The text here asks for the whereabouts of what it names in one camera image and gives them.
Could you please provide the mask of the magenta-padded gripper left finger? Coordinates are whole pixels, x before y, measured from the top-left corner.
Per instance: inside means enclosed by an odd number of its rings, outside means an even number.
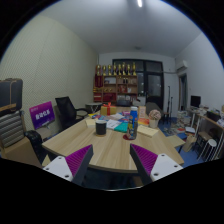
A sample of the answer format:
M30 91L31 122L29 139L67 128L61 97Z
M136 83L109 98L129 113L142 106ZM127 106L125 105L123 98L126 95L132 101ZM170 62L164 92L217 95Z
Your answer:
M81 185L92 156L93 145L90 144L67 157L56 157L44 167L44 170L76 185Z

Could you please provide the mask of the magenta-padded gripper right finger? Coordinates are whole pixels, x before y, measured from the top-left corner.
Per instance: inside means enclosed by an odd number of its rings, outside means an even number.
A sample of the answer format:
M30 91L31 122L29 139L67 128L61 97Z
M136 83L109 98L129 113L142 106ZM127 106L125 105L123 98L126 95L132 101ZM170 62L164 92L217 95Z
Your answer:
M135 144L130 145L130 155L144 185L148 185L182 169L182 166L165 153L157 155Z

